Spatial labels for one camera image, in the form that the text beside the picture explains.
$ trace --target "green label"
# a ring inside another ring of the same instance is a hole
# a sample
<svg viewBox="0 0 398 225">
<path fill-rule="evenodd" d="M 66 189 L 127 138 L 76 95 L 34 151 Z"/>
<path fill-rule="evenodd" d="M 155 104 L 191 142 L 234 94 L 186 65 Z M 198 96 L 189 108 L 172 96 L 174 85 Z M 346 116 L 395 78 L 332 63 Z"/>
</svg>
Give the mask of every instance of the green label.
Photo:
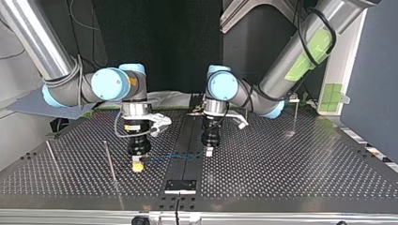
<svg viewBox="0 0 398 225">
<path fill-rule="evenodd" d="M 340 83 L 327 83 L 324 87 L 319 111 L 336 113 L 339 110 L 342 98 L 343 85 Z"/>
<path fill-rule="evenodd" d="M 316 62 L 322 63 L 328 55 L 326 52 L 331 45 L 331 34 L 328 30 L 319 29 L 313 36 L 311 41 L 308 43 L 308 49 Z M 287 75 L 284 77 L 290 82 L 298 81 L 309 69 L 314 69 L 315 65 L 307 57 L 307 54 L 303 50 L 303 53 L 298 57 L 295 65 L 290 69 Z"/>
</svg>

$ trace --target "blue joint cap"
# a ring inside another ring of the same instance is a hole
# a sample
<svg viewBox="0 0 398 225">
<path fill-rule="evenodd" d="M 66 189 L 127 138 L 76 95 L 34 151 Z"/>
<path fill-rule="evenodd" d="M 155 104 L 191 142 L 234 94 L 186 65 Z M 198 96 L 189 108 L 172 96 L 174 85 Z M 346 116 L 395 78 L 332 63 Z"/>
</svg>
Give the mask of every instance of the blue joint cap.
<svg viewBox="0 0 398 225">
<path fill-rule="evenodd" d="M 227 101 L 233 98 L 239 89 L 237 78 L 230 72 L 229 67 L 210 66 L 208 73 L 213 75 L 208 80 L 208 92 L 217 100 Z"/>
<path fill-rule="evenodd" d="M 122 64 L 119 66 L 119 69 L 140 72 L 145 75 L 145 67 L 142 64 Z"/>
<path fill-rule="evenodd" d="M 91 78 L 94 94 L 103 100 L 120 100 L 131 89 L 129 76 L 118 68 L 103 68 Z"/>
<path fill-rule="evenodd" d="M 263 115 L 264 117 L 268 119 L 276 119 L 282 112 L 284 108 L 284 100 L 280 101 L 278 105 L 273 109 L 270 113 Z"/>
<path fill-rule="evenodd" d="M 55 98 L 51 95 L 49 87 L 47 85 L 43 85 L 43 89 L 41 89 L 41 92 L 43 93 L 43 98 L 47 102 L 47 104 L 56 108 L 67 107 L 55 100 Z"/>
</svg>

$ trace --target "white cable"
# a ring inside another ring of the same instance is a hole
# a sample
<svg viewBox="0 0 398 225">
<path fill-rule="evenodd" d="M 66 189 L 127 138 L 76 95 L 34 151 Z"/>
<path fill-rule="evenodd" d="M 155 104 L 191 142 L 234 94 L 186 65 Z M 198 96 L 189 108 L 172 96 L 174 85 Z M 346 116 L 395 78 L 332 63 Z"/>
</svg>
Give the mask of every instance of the white cable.
<svg viewBox="0 0 398 225">
<path fill-rule="evenodd" d="M 117 138 L 135 138 L 135 137 L 140 137 L 140 136 L 143 136 L 143 135 L 151 133 L 151 131 L 148 130 L 148 131 L 145 131 L 145 132 L 142 132 L 142 133 L 137 133 L 137 134 L 129 134 L 129 135 L 121 135 L 121 134 L 119 134 L 119 132 L 117 132 L 117 122 L 119 121 L 119 118 L 120 118 L 121 114 L 122 114 L 122 112 L 120 111 L 117 114 L 115 122 L 114 122 L 114 130 L 115 130 L 115 135 L 116 135 Z"/>
<path fill-rule="evenodd" d="M 70 13 L 70 16 L 72 17 L 72 19 L 73 19 L 76 23 L 78 23 L 80 26 L 82 26 L 82 27 L 85 27 L 85 28 L 88 28 L 88 29 L 93 29 L 93 30 L 96 30 L 96 31 L 100 31 L 100 30 L 99 30 L 98 28 L 96 28 L 96 27 L 92 27 L 92 26 L 83 24 L 83 23 L 78 22 L 78 21 L 76 20 L 76 18 L 75 18 L 74 15 L 73 15 L 73 3 L 74 3 L 74 1 L 75 1 L 75 0 L 72 0 L 72 1 L 70 2 L 70 7 L 69 7 L 69 13 Z"/>
</svg>

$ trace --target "yellow object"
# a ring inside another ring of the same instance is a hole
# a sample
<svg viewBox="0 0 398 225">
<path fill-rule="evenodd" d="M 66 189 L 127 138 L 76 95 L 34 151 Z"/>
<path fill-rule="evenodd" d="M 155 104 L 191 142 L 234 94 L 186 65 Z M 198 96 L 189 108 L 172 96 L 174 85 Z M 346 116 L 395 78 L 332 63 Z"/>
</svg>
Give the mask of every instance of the yellow object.
<svg viewBox="0 0 398 225">
<path fill-rule="evenodd" d="M 129 78 L 129 83 L 130 83 L 131 85 L 133 85 L 133 86 L 136 86 L 137 83 L 138 83 L 138 81 L 137 81 L 137 79 L 135 79 L 135 78 Z"/>
<path fill-rule="evenodd" d="M 135 173 L 140 173 L 140 172 L 142 172 L 143 170 L 144 170 L 144 168 L 145 168 L 145 166 L 144 166 L 144 163 L 142 162 L 142 161 L 133 161 L 132 162 L 132 170 L 135 172 Z"/>
</svg>

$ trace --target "metal frame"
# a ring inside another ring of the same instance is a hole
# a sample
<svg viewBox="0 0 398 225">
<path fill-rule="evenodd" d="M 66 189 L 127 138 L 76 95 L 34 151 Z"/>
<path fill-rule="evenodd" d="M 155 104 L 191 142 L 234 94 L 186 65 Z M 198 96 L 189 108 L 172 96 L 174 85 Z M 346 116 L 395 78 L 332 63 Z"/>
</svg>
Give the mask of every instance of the metal frame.
<svg viewBox="0 0 398 225">
<path fill-rule="evenodd" d="M 0 210 L 0 224 L 130 224 L 136 217 L 149 217 L 154 224 L 175 224 L 174 213 L 140 213 L 134 211 L 54 211 L 54 210 Z M 396 224 L 395 215 L 363 214 L 242 214 L 242 213 L 179 213 L 182 224 Z"/>
<path fill-rule="evenodd" d="M 295 17 L 295 7 L 289 0 L 234 0 L 220 19 L 221 30 L 226 34 L 253 8 L 270 5 L 277 8 L 291 23 Z"/>
</svg>

